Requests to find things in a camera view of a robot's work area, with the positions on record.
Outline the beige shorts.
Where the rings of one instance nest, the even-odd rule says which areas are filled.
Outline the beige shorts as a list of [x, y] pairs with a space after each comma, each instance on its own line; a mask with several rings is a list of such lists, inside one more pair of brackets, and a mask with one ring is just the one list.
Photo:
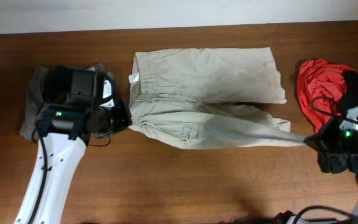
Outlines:
[[137, 52], [129, 78], [134, 131], [180, 149], [300, 146], [291, 123], [258, 109], [284, 104], [270, 48]]

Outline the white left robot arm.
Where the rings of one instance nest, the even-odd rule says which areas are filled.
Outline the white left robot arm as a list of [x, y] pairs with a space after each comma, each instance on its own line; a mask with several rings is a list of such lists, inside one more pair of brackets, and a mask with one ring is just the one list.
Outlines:
[[131, 124], [128, 104], [122, 100], [101, 106], [45, 105], [35, 125], [35, 166], [15, 223], [60, 223], [90, 138], [111, 138]]

